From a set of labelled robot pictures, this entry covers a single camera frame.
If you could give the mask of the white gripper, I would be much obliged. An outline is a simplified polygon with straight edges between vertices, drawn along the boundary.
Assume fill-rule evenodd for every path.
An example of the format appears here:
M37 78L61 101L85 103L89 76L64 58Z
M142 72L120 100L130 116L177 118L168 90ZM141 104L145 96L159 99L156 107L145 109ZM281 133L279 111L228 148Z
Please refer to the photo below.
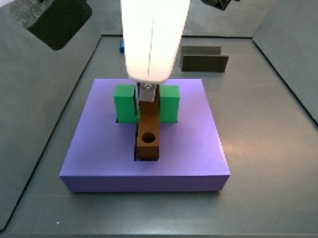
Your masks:
M171 75L188 7L189 0L120 0L125 67L141 83L140 101L153 102L155 84Z

